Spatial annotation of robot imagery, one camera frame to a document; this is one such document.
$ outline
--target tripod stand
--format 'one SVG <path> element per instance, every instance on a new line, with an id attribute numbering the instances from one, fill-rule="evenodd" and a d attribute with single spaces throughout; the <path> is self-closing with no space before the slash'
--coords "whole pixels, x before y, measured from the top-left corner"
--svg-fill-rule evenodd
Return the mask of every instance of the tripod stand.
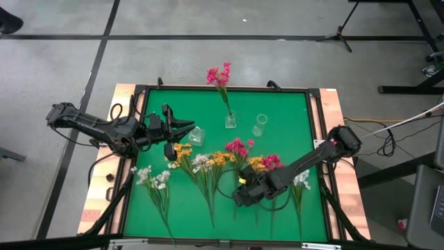
<path id="1" fill-rule="evenodd" d="M 344 29 L 345 25 L 347 24 L 349 18 L 352 16 L 353 12 L 355 11 L 356 7 L 358 6 L 359 1 L 356 2 L 355 6 L 353 6 L 352 11 L 350 12 L 350 14 L 348 14 L 347 19 L 345 20 L 345 22 L 342 24 L 342 26 L 338 27 L 338 30 L 336 31 L 336 33 L 333 33 L 331 35 L 326 35 L 324 38 L 321 38 L 319 40 L 317 40 L 317 42 L 321 42 L 321 41 L 326 41 L 326 40 L 339 40 L 342 43 L 344 43 L 345 48 L 347 49 L 348 52 L 352 53 L 352 48 L 350 48 L 350 46 L 348 46 L 347 41 L 345 40 L 345 38 L 342 36 L 342 30 Z"/>

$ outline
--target white cable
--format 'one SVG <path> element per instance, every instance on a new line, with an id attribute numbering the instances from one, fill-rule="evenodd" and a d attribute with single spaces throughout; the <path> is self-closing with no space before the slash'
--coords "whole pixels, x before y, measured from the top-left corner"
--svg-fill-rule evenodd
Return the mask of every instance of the white cable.
<path id="1" fill-rule="evenodd" d="M 424 112 L 420 113 L 419 115 L 416 115 L 416 116 L 414 116 L 414 117 L 412 117 L 412 118 L 409 118 L 409 119 L 407 119 L 407 120 L 405 120 L 405 121 L 398 122 L 397 124 L 394 124 L 394 125 L 392 125 L 392 126 L 388 126 L 388 127 L 386 127 L 386 128 L 380 129 L 380 130 L 375 131 L 375 132 L 373 132 L 373 133 L 369 133 L 368 135 L 365 135 L 365 136 L 361 137 L 361 139 L 364 139 L 364 138 L 366 138 L 366 137 L 368 137 L 368 136 L 370 136 L 370 135 L 374 135 L 374 134 L 379 133 L 379 132 L 382 132 L 382 131 L 386 131 L 387 129 L 390 129 L 390 128 L 395 128 L 395 127 L 397 127 L 397 126 L 401 126 L 401 125 L 403 125 L 403 124 L 405 124 L 405 123 L 407 123 L 407 122 L 410 122 L 411 120 L 414 120 L 414 119 L 416 119 L 416 118 L 422 117 L 422 116 L 424 116 L 425 114 L 427 114 L 428 112 L 431 112 L 431 111 L 433 111 L 433 110 L 435 110 L 435 109 L 437 109 L 437 108 L 440 108 L 441 106 L 444 106 L 444 102 L 442 102 L 442 103 L 440 103 L 440 104 L 434 106 L 433 108 L 430 108 L 430 109 L 427 110 L 427 111 L 424 111 Z"/>

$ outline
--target bouquet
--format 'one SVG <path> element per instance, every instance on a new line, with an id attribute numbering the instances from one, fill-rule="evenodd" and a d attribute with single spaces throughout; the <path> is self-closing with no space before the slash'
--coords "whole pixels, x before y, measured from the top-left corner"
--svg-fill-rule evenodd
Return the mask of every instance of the bouquet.
<path id="1" fill-rule="evenodd" d="M 247 163 L 255 170 L 255 172 L 260 173 L 266 171 L 265 165 L 263 164 L 264 157 L 252 157 L 247 159 Z M 255 206 L 255 221 L 256 226 L 259 226 L 259 206 Z"/>
<path id="2" fill-rule="evenodd" d="M 210 198 L 210 183 L 211 183 L 211 170 L 212 164 L 208 158 L 208 155 L 198 154 L 196 158 L 191 162 L 193 165 L 192 172 L 196 177 L 196 184 L 207 202 L 208 210 L 210 212 L 211 224 L 214 227 L 213 208 Z"/>
<path id="3" fill-rule="evenodd" d="M 230 62 L 223 63 L 223 72 L 219 72 L 219 68 L 215 67 L 207 71 L 207 84 L 212 84 L 216 87 L 222 100 L 227 108 L 229 116 L 232 116 L 230 104 L 228 103 L 227 84 L 230 80 Z"/>
<path id="4" fill-rule="evenodd" d="M 133 167 L 131 171 L 134 173 L 137 170 L 136 167 Z M 146 191 L 148 192 L 149 197 L 154 203 L 154 206 L 159 211 L 159 215 L 164 222 L 166 229 L 168 230 L 168 234 L 170 235 L 171 241 L 174 246 L 176 243 L 173 239 L 173 234 L 168 225 L 168 208 L 169 208 L 169 187 L 168 187 L 168 179 L 170 176 L 169 171 L 163 171 L 161 174 L 156 177 L 151 176 L 151 166 L 147 168 L 141 169 L 137 172 L 139 180 L 136 182 L 138 185 L 144 185 Z"/>
<path id="5" fill-rule="evenodd" d="M 234 141 L 229 142 L 225 145 L 225 150 L 232 154 L 233 162 L 233 178 L 234 178 L 234 189 L 237 189 L 237 183 L 239 181 L 239 175 L 244 163 L 246 162 L 248 153 L 253 147 L 255 141 L 248 140 L 248 148 L 245 148 L 245 143 L 239 138 L 234 139 Z M 236 219 L 236 210 L 234 210 L 234 218 Z"/>
<path id="6" fill-rule="evenodd" d="M 222 177 L 222 169 L 227 165 L 227 160 L 234 160 L 234 156 L 230 153 L 222 153 L 217 151 L 216 153 L 211 154 L 211 158 L 207 161 L 207 164 L 212 165 L 212 169 L 210 171 L 210 175 L 212 177 L 212 214 L 214 217 L 214 198 L 216 196 L 216 191 L 219 186 L 219 180 Z"/>
<path id="7" fill-rule="evenodd" d="M 304 190 L 310 190 L 311 187 L 308 184 L 307 178 L 309 176 L 310 170 L 307 169 L 293 180 L 293 185 L 291 186 L 291 191 L 293 192 L 293 199 L 296 207 L 296 214 L 298 216 L 299 223 L 299 234 L 300 240 L 302 241 L 302 220 L 301 220 L 301 208 L 302 208 L 302 195 Z"/>
<path id="8" fill-rule="evenodd" d="M 212 213 L 212 206 L 210 203 L 210 173 L 212 166 L 207 163 L 208 156 L 198 154 L 194 160 L 190 160 L 193 149 L 189 143 L 175 144 L 174 150 L 177 151 L 178 159 L 168 164 L 168 168 L 175 169 L 181 168 L 189 177 L 189 179 L 197 185 L 202 192 L 205 201 L 207 202 L 208 210 L 210 212 L 211 223 L 214 227 L 214 219 Z"/>
<path id="9" fill-rule="evenodd" d="M 274 170 L 278 167 L 283 167 L 284 165 L 280 162 L 280 158 L 277 155 L 269 155 L 262 161 L 263 166 L 266 171 Z M 276 198 L 271 201 L 271 228 L 270 228 L 270 238 L 273 237 L 273 228 L 275 222 L 275 212 L 276 212 Z"/>

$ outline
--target flower in vase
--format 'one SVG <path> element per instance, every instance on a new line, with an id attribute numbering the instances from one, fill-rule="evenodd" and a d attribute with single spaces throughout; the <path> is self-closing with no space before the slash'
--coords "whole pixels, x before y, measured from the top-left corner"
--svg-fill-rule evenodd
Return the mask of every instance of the flower in vase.
<path id="1" fill-rule="evenodd" d="M 227 84 L 230 81 L 230 66 L 231 62 L 225 62 L 223 64 L 223 72 L 219 72 L 219 68 L 211 68 L 207 70 L 207 84 L 214 85 L 219 94 L 221 94 L 225 107 L 228 110 L 228 114 L 232 115 L 230 104 L 228 103 L 228 91 Z"/>

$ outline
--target small flower cluster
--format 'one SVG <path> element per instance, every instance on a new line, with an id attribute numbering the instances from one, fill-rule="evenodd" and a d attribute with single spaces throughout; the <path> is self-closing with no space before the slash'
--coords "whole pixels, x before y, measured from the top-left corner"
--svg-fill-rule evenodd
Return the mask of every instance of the small flower cluster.
<path id="1" fill-rule="evenodd" d="M 136 167 L 133 167 L 133 168 L 131 169 L 131 171 L 132 171 L 133 173 L 134 173 L 136 170 L 137 170 Z M 137 175 L 138 175 L 138 177 L 139 177 L 139 180 L 137 181 L 136 184 L 138 184 L 138 185 L 142 184 L 145 180 L 147 180 L 147 179 L 149 178 L 150 173 L 151 173 L 151 165 L 149 165 L 147 168 L 140 169 L 140 170 L 137 172 Z"/>
<path id="2" fill-rule="evenodd" d="M 248 140 L 248 147 L 253 147 L 255 141 Z M 248 149 L 245 148 L 245 143 L 242 142 L 239 138 L 234 139 L 234 141 L 229 142 L 225 145 L 225 149 L 230 153 L 237 153 L 243 158 L 248 155 Z"/>
<path id="3" fill-rule="evenodd" d="M 263 161 L 262 164 L 271 171 L 278 167 L 283 167 L 284 165 L 280 162 L 280 158 L 277 155 L 269 155 Z"/>
<path id="4" fill-rule="evenodd" d="M 305 186 L 305 188 L 307 188 L 307 190 L 310 190 L 311 187 L 308 184 L 308 181 L 306 181 L 308 176 L 309 176 L 309 173 L 310 173 L 309 169 L 307 169 L 304 172 L 300 173 L 297 177 L 294 178 L 293 184 L 295 186 L 299 185 L 299 184 L 301 184 L 301 185 L 303 184 Z"/>
<path id="5" fill-rule="evenodd" d="M 170 176 L 170 172 L 166 170 L 163 171 L 161 174 L 158 174 L 156 177 L 151 178 L 151 166 L 149 165 L 147 168 L 140 169 L 137 172 L 137 175 L 139 177 L 139 180 L 136 182 L 136 184 L 145 184 L 145 181 L 149 180 L 152 188 L 162 190 L 167 187 L 167 181 Z"/>
<path id="6" fill-rule="evenodd" d="M 186 144 L 176 143 L 176 144 L 174 144 L 174 150 L 178 153 L 178 159 L 173 163 L 168 163 L 168 168 L 170 168 L 170 169 L 175 169 L 176 167 L 179 167 L 180 161 L 185 156 L 190 156 L 191 153 L 193 152 L 193 149 L 191 148 L 190 143 L 186 143 Z"/>
<path id="7" fill-rule="evenodd" d="M 215 67 L 207 71 L 207 84 L 214 84 L 217 87 L 224 87 L 230 80 L 230 62 L 223 63 L 223 72 L 219 73 L 219 68 Z"/>
<path id="8" fill-rule="evenodd" d="M 217 151 L 216 153 L 211 154 L 211 159 L 207 161 L 207 164 L 216 165 L 217 167 L 225 167 L 227 165 L 227 159 L 233 163 L 234 155 Z"/>
<path id="9" fill-rule="evenodd" d="M 194 166 L 193 173 L 197 173 L 201 169 L 203 169 L 204 172 L 208 172 L 209 170 L 211 170 L 212 164 L 209 161 L 210 160 L 207 154 L 198 154 L 191 162 Z"/>
<path id="10" fill-rule="evenodd" d="M 248 158 L 247 159 L 247 163 L 249 165 L 251 165 L 251 167 L 256 172 L 266 171 L 265 165 L 262 163 L 263 161 L 264 161 L 264 157 L 262 157 L 262 156 L 260 156 L 260 157 L 253 157 L 253 158 Z"/>

